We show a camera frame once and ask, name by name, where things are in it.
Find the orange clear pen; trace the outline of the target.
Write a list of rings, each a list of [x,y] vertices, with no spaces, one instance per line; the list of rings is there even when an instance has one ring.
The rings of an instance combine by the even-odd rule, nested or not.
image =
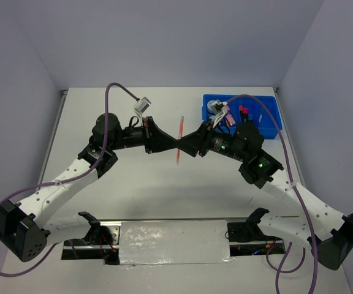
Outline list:
[[[178,131],[178,139],[180,140],[183,136],[183,127],[184,127],[184,116],[181,116],[180,118],[180,125],[179,125],[179,131]],[[180,155],[181,155],[181,150],[177,149],[176,152],[176,164],[180,164]]]

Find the blue patterned round tin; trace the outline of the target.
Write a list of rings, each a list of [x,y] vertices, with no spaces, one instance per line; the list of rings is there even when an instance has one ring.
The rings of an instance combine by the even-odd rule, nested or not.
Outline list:
[[[207,102],[207,112],[216,115],[218,113],[216,106],[218,102],[216,100],[210,100]]]

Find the pink lidded small jar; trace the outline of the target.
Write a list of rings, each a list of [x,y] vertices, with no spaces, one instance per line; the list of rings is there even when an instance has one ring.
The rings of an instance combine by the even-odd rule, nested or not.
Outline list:
[[[230,107],[228,105],[226,105],[225,108],[227,110],[227,113],[226,113],[224,119],[225,119],[227,127],[236,125],[235,119],[231,114]]]

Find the orange cap black highlighter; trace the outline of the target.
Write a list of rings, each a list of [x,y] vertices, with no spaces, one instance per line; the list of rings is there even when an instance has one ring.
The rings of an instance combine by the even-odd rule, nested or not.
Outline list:
[[[242,105],[239,105],[239,114],[240,114],[240,119],[241,119],[241,122],[243,122],[243,106]]]

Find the purple clear highlighter pen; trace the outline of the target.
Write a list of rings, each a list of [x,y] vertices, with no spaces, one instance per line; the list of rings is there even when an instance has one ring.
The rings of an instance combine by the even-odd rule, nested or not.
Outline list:
[[[264,111],[265,111],[265,110],[264,110],[263,108],[260,110],[260,114],[259,114],[259,118],[258,118],[258,126],[261,125],[262,117],[263,117]]]

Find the pink cap black highlighter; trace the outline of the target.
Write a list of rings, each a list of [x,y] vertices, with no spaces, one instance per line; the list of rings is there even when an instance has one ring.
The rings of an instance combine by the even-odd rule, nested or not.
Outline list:
[[[242,113],[242,115],[241,115],[242,121],[244,123],[246,123],[249,120],[249,111],[248,111],[248,109],[245,108],[245,107],[242,107],[241,108],[241,113]]]

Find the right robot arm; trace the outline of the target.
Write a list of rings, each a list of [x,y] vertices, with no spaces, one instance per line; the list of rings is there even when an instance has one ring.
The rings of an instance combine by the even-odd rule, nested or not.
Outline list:
[[[203,157],[213,151],[239,161],[238,171],[247,183],[275,197],[306,221],[306,225],[277,221],[271,209],[259,208],[246,226],[252,239],[278,235],[303,247],[316,246],[318,262],[337,270],[353,249],[353,214],[337,211],[292,179],[288,169],[262,149],[263,142],[264,137],[252,122],[239,124],[235,133],[229,135],[214,131],[209,121],[179,139],[177,146],[191,156]]]

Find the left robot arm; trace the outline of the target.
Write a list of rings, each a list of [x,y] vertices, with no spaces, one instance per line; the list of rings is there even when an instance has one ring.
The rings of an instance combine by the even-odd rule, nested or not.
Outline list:
[[[105,238],[112,242],[109,229],[90,213],[77,213],[73,219],[58,221],[53,215],[75,194],[105,175],[118,160],[118,149],[144,146],[148,153],[176,148],[177,140],[146,117],[142,126],[122,128],[113,113],[100,115],[92,129],[88,145],[73,163],[50,184],[34,194],[0,206],[0,241],[22,262],[38,256],[47,245],[67,239],[94,244]]]

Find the blue plastic bin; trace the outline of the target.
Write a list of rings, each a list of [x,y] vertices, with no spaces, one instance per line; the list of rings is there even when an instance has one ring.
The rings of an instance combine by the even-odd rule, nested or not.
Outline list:
[[[229,103],[228,106],[230,107],[231,114],[235,119],[236,125],[227,127],[225,119],[223,119],[218,124],[216,131],[224,134],[233,135],[236,131],[236,127],[240,123],[242,123],[239,114],[239,105],[242,105],[243,107],[248,109],[249,114],[253,114],[253,124],[258,128],[260,134],[264,137],[264,139],[274,139],[277,136],[278,131],[272,119],[268,115],[267,111],[264,109],[265,111],[260,126],[258,126],[258,118],[260,110],[263,108],[264,105],[271,113],[279,129],[281,130],[283,128],[276,99],[273,96],[256,96],[256,99],[258,99],[260,103],[252,98],[236,99]]]

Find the silver foil cover plate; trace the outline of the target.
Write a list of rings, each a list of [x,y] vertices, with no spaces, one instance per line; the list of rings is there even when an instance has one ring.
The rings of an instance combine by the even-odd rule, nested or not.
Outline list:
[[[121,225],[122,265],[179,265],[229,262],[225,220],[125,222]]]

